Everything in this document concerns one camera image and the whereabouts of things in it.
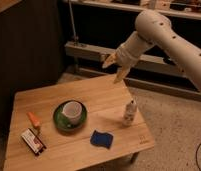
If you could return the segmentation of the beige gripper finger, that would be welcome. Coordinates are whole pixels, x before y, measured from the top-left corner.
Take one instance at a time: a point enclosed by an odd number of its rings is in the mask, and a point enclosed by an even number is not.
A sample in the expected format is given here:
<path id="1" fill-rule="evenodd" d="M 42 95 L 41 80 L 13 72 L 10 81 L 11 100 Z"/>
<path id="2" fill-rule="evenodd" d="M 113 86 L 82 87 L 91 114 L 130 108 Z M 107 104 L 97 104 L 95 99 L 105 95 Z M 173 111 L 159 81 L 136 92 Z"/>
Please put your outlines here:
<path id="1" fill-rule="evenodd" d="M 126 67 L 119 67 L 117 69 L 116 78 L 114 80 L 115 83 L 122 81 L 130 72 L 129 68 Z"/>
<path id="2" fill-rule="evenodd" d="M 112 53 L 110 56 L 108 56 L 106 58 L 106 60 L 104 61 L 102 67 L 103 68 L 107 68 L 109 67 L 110 65 L 114 64 L 116 62 L 116 54 L 115 53 Z"/>

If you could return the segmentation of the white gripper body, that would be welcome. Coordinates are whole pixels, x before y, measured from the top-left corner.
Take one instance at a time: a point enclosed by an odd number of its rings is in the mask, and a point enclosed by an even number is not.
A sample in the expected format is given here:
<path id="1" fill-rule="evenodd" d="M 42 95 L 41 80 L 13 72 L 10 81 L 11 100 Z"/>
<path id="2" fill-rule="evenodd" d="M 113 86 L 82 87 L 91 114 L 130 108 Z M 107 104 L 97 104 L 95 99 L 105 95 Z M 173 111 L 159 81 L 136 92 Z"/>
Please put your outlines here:
<path id="1" fill-rule="evenodd" d="M 115 51 L 116 56 L 116 63 L 124 68 L 132 68 L 134 67 L 139 59 L 135 58 L 133 55 L 131 55 L 124 47 L 123 44 L 121 44 Z"/>

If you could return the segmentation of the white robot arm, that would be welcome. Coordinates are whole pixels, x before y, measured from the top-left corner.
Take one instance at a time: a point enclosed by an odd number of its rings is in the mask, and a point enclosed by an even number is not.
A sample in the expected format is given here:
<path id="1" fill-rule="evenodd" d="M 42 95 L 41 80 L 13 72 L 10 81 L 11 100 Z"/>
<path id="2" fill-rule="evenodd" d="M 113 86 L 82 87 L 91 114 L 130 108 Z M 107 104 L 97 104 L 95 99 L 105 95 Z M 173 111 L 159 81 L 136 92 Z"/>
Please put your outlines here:
<path id="1" fill-rule="evenodd" d="M 201 92 L 201 49 L 176 34 L 171 21 L 155 10 L 139 13 L 135 31 L 104 61 L 102 67 L 117 63 L 119 68 L 114 82 L 120 82 L 140 57 L 154 46 L 161 48 Z"/>

